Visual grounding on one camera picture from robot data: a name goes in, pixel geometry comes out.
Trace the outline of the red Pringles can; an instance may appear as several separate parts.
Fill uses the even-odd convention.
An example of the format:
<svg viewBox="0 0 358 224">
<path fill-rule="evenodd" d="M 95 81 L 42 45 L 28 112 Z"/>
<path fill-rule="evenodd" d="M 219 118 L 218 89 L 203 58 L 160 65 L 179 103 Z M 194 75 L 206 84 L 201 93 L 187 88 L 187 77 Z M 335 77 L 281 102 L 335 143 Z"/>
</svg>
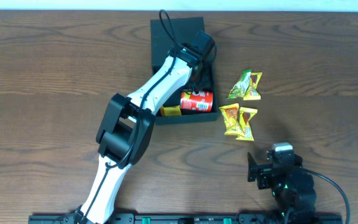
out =
<svg viewBox="0 0 358 224">
<path fill-rule="evenodd" d="M 213 92 L 211 91 L 192 91 L 182 92 L 180 108 L 183 110 L 193 110 L 209 113 L 213 105 Z"/>
</svg>

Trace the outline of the yellow biscuit packet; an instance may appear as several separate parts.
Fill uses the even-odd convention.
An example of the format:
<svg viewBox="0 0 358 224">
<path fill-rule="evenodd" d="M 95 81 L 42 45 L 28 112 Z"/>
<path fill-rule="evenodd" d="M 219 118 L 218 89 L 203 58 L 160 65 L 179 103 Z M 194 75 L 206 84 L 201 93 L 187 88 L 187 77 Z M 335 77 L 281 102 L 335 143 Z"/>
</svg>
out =
<svg viewBox="0 0 358 224">
<path fill-rule="evenodd" d="M 160 113 L 162 116 L 181 116 L 181 108 L 180 105 L 168 107 L 162 106 Z"/>
</svg>

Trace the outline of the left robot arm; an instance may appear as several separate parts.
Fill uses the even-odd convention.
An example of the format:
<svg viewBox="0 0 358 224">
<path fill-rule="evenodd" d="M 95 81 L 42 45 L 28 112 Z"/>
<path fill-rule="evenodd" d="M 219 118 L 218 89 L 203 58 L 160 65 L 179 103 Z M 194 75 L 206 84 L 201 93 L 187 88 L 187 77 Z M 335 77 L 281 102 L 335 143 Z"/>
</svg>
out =
<svg viewBox="0 0 358 224">
<path fill-rule="evenodd" d="M 202 71 L 214 46 L 213 38 L 199 31 L 191 43 L 174 44 L 146 84 L 109 100 L 96 135 L 98 171 L 86 202 L 74 214 L 75 223 L 107 222 L 124 176 L 149 146 L 158 110 Z"/>
</svg>

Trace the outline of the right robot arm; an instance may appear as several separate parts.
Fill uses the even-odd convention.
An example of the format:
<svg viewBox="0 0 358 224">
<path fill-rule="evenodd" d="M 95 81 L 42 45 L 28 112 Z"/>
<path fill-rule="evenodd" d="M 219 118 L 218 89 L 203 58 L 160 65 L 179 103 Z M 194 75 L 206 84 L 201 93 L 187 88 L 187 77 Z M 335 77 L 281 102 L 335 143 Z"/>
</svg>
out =
<svg viewBox="0 0 358 224">
<path fill-rule="evenodd" d="M 258 165 L 247 154 L 248 182 L 260 190 L 270 189 L 282 215 L 281 223 L 314 223 L 316 192 L 313 177 L 302 171 L 303 159 L 287 142 L 276 143 L 267 151 L 269 164 Z"/>
</svg>

